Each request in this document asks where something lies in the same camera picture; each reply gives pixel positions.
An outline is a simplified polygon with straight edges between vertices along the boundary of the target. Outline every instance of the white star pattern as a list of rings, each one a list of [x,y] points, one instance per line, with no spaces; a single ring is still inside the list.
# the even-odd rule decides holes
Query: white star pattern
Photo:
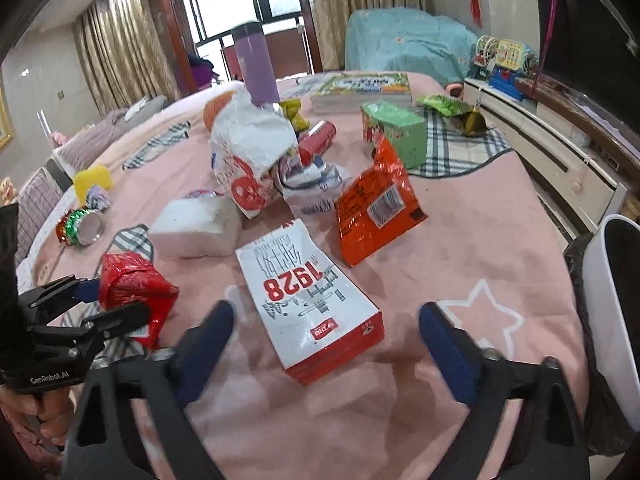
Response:
[[[513,338],[511,337],[511,335],[524,324],[524,318],[520,314],[518,314],[516,311],[495,301],[494,295],[491,293],[491,290],[489,290],[489,285],[487,284],[486,280],[482,279],[479,282],[477,282],[476,286],[473,288],[473,290],[469,294],[469,297],[466,300],[439,301],[438,306],[447,315],[449,320],[453,323],[453,325],[456,328],[463,329],[464,327],[463,327],[462,321],[460,321],[455,316],[455,314],[453,314],[453,312],[449,309],[449,307],[462,306],[465,308],[469,308],[474,304],[474,301],[482,291],[484,291],[487,298],[491,302],[492,306],[496,310],[499,310],[504,314],[508,314],[508,316],[511,316],[514,319],[514,323],[512,325],[502,330],[502,334],[504,335],[504,341],[506,343],[506,349],[507,349],[507,352],[506,352],[507,355],[505,357],[509,360],[512,360],[514,355],[514,345],[513,345]],[[476,341],[476,344],[481,348],[488,348],[488,347],[494,346],[490,341],[488,341],[484,337],[478,339]]]

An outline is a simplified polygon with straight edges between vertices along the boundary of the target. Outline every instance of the colorful book cover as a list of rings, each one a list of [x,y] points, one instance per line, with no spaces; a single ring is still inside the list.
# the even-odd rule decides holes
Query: colorful book cover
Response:
[[[340,74],[322,85],[316,96],[370,93],[410,94],[409,78],[399,72]]]

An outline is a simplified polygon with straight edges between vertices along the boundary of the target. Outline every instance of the green snack bag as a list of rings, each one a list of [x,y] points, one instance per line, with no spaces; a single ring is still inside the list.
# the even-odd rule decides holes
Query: green snack bag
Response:
[[[468,114],[474,109],[472,105],[468,103],[439,94],[423,97],[418,99],[417,102],[421,105],[433,108],[443,117],[458,117],[460,115]]]
[[[364,140],[373,142],[376,133],[382,133],[408,170],[427,161],[427,127],[423,117],[386,101],[365,103],[361,110]]]

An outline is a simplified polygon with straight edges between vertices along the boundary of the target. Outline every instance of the white and red box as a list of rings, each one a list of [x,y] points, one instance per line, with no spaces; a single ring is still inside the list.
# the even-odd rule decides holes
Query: white and red box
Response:
[[[314,244],[302,220],[236,256],[282,367],[301,384],[384,339],[382,312]]]

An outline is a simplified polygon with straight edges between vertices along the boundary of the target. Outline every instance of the purple bottle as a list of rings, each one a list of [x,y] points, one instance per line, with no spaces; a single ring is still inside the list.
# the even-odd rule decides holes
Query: purple bottle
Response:
[[[279,103],[280,94],[262,25],[258,22],[243,23],[234,28],[231,35],[242,78],[254,104]]]

